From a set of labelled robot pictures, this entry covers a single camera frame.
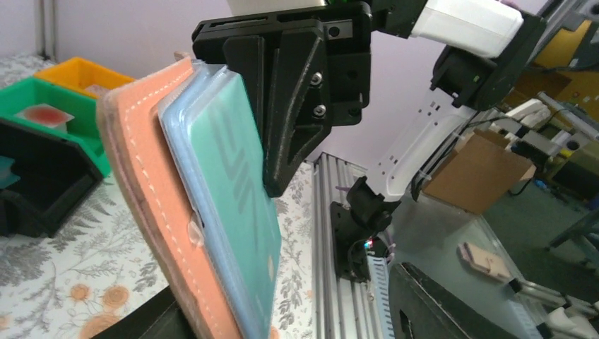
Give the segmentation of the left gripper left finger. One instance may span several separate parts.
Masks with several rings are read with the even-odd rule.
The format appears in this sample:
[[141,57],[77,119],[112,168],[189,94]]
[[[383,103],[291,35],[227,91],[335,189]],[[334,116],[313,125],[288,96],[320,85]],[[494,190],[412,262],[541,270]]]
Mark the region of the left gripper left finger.
[[139,308],[93,339],[195,339],[196,335],[166,287]]

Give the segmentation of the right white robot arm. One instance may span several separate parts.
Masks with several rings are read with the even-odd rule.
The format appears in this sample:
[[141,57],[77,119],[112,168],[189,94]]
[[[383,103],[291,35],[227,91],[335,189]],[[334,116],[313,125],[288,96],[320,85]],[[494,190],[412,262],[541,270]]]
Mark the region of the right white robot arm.
[[502,101],[526,67],[543,18],[499,1],[240,1],[201,21],[196,58],[239,73],[264,151],[263,183],[282,196],[299,164],[369,104],[375,31],[444,45],[428,103],[374,169],[330,205],[335,272],[363,282],[365,243],[384,231],[417,173],[458,126]]

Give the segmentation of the teal credit card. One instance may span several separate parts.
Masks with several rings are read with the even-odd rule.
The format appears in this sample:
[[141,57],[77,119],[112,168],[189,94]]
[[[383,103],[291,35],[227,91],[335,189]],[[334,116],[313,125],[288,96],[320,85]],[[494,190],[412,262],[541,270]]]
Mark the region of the teal credit card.
[[182,97],[207,250],[238,321],[258,335],[271,320],[281,234],[244,85],[232,73],[197,76]]
[[10,157],[0,156],[1,158],[1,177],[0,187],[6,189],[11,185],[15,184],[20,180],[17,174],[12,172],[12,166],[15,164],[15,160]]

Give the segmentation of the orange leather card holder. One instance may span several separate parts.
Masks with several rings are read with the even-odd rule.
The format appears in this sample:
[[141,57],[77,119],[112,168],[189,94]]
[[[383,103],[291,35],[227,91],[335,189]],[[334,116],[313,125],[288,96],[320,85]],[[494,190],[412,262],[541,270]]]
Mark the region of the orange leather card holder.
[[182,95],[197,76],[227,73],[244,85],[224,64],[184,57],[102,96],[97,126],[121,192],[195,334],[268,338],[271,320],[258,335],[238,321],[208,253],[188,181],[193,168],[182,111],[189,103]]

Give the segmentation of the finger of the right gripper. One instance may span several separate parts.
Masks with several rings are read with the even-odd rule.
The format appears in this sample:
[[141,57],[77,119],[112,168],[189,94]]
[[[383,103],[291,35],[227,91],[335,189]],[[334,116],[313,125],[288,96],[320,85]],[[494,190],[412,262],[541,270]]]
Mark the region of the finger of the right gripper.
[[331,130],[326,41],[317,20],[255,26],[223,45],[242,75],[264,149],[270,197],[286,190],[300,163]]

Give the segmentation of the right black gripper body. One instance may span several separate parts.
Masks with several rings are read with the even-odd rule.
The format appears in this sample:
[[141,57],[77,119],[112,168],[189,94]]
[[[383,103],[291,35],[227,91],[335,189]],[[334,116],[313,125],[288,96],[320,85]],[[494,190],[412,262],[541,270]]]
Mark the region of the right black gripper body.
[[263,11],[201,21],[191,40],[196,58],[227,66],[227,38],[248,35],[255,26],[317,20],[326,41],[326,80],[329,85],[331,126],[355,125],[369,104],[371,40],[374,31],[407,38],[425,7],[423,1],[337,1]]

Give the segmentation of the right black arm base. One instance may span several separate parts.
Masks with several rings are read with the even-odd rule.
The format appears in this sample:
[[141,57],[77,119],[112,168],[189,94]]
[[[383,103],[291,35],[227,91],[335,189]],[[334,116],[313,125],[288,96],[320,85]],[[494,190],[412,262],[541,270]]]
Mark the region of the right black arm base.
[[329,208],[335,272],[339,278],[363,283],[370,280],[364,246],[387,229],[401,202],[389,202],[382,194],[374,193],[366,176],[349,188],[346,200],[345,204],[334,201]]

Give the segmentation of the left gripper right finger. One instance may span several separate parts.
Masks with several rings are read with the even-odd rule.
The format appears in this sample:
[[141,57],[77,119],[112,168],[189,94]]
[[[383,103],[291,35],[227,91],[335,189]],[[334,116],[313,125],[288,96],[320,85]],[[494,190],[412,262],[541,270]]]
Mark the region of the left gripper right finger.
[[389,270],[390,313],[397,338],[513,338],[411,263]]

